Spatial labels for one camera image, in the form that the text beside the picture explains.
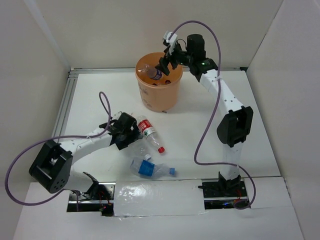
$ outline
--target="plastic bottle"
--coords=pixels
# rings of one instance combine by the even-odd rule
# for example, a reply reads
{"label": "plastic bottle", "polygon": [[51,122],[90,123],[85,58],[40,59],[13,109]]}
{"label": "plastic bottle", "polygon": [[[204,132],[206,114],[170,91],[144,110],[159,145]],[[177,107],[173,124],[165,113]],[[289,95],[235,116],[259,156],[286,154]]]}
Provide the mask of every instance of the plastic bottle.
{"label": "plastic bottle", "polygon": [[135,175],[143,175],[153,179],[162,176],[175,176],[175,168],[168,167],[165,164],[155,165],[152,162],[135,157],[130,165],[130,170]]}
{"label": "plastic bottle", "polygon": [[157,151],[162,154],[165,152],[164,145],[162,144],[158,133],[155,128],[151,125],[149,120],[145,116],[138,116],[136,118],[137,125],[142,135],[146,138],[146,141],[152,144]]}
{"label": "plastic bottle", "polygon": [[145,64],[142,68],[138,69],[138,72],[145,73],[148,78],[153,80],[160,80],[163,76],[163,73],[149,64]]}
{"label": "plastic bottle", "polygon": [[139,139],[130,145],[132,148],[132,156],[138,157],[147,161],[151,160],[151,155],[149,153],[148,147],[145,144],[144,139]]}

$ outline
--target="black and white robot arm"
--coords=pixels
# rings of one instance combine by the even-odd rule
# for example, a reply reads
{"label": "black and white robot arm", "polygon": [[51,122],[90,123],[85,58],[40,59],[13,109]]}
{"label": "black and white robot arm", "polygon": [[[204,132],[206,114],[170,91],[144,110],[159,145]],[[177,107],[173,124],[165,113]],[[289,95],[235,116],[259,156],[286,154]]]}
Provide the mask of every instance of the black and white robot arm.
{"label": "black and white robot arm", "polygon": [[111,122],[108,130],[98,137],[90,138],[103,132],[107,127],[106,123],[90,132],[87,138],[76,138],[61,143],[47,141],[31,165],[29,174],[51,194],[62,189],[80,191],[89,199],[94,198],[99,191],[107,194],[107,189],[101,189],[104,186],[93,176],[86,172],[73,171],[71,167],[94,151],[113,144],[122,150],[143,137],[138,129],[137,120],[125,112],[116,114]]}
{"label": "black and white robot arm", "polygon": [[[177,42],[177,35],[166,32],[163,44],[167,46],[165,55],[159,60],[156,68],[169,75],[168,64],[175,69],[178,65],[188,66],[192,75],[216,100],[221,92],[218,109],[223,119],[217,128],[217,135],[223,143],[222,162],[239,165],[243,142],[250,133],[253,110],[244,105],[235,97],[226,82],[218,76],[218,66],[206,57],[205,41],[200,34],[187,37],[186,51],[183,51]],[[224,189],[233,188],[240,183],[239,168],[232,165],[223,165],[219,172],[219,182]]]}

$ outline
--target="orange bucket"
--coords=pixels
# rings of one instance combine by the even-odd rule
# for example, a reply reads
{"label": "orange bucket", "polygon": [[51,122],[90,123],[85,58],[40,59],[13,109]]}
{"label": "orange bucket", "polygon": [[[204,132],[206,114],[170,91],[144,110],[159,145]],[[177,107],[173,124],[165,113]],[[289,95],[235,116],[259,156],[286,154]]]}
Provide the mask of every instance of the orange bucket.
{"label": "orange bucket", "polygon": [[163,52],[150,53],[140,58],[135,66],[135,76],[138,80],[142,102],[148,109],[155,112],[166,111],[177,103],[183,68],[181,65],[178,65],[173,70],[171,64],[169,64],[169,76],[162,74],[160,80],[152,80],[144,72],[139,72],[138,69],[143,68],[144,64],[156,66],[159,63],[159,59],[163,56]]}

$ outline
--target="wall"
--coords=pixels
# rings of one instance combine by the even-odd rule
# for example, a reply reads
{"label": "wall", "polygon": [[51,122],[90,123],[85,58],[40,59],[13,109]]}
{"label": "wall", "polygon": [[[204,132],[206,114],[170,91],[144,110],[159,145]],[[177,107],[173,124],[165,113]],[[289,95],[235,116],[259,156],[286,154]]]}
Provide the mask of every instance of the wall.
{"label": "wall", "polygon": [[[68,72],[22,0],[0,2],[0,33],[0,232],[1,239],[10,240],[22,207],[5,193],[5,172],[21,150],[51,136]],[[20,200],[37,150],[26,154],[10,177]]]}
{"label": "wall", "polygon": [[[162,37],[187,20],[213,27],[222,65],[248,67],[283,0],[37,0],[56,42],[74,68],[134,67],[162,52]],[[180,38],[203,34],[207,55],[217,47],[203,27],[190,24]]]}
{"label": "wall", "polygon": [[320,228],[319,63],[319,0],[284,0],[247,75],[306,240]]}

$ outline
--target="bottle with red label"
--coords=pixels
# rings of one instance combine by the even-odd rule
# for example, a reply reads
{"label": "bottle with red label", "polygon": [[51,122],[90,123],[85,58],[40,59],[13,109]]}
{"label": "bottle with red label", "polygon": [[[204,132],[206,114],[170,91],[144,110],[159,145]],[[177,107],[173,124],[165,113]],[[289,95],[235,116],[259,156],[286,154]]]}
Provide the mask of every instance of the bottle with red label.
{"label": "bottle with red label", "polygon": [[162,154],[165,152],[165,148],[156,132],[155,128],[151,125],[149,120],[145,116],[138,116],[136,118],[137,125],[142,135],[146,138],[147,142],[152,144],[157,151]]}

